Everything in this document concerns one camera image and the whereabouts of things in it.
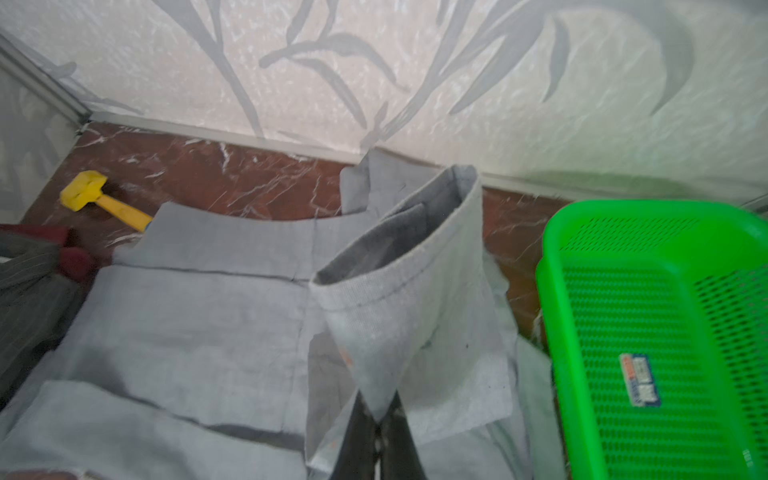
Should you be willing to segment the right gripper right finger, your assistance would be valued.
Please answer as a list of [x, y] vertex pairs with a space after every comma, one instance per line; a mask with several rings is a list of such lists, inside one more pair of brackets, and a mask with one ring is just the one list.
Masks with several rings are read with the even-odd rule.
[[380, 478], [426, 480], [400, 396], [395, 393], [379, 423]]

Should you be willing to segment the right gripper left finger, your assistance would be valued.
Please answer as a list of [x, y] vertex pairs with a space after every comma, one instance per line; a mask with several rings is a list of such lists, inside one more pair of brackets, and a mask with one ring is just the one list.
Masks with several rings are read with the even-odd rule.
[[372, 480], [375, 477], [377, 430], [376, 420], [362, 394], [358, 393], [330, 480]]

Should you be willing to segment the light grey long sleeve shirt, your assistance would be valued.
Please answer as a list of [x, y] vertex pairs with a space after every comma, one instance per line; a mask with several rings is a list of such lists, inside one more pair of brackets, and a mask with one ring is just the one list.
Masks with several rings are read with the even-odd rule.
[[401, 398], [430, 479], [564, 478], [476, 170], [373, 151], [340, 193], [299, 221], [163, 205], [2, 411], [2, 476], [325, 479], [362, 394]]

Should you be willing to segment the green plastic basket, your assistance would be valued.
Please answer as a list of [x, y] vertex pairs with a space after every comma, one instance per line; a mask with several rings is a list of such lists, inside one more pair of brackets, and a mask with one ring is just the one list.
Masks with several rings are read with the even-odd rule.
[[[594, 200], [548, 222], [536, 269], [576, 479], [767, 475], [767, 223], [701, 201]], [[619, 355], [649, 357], [659, 408]]]

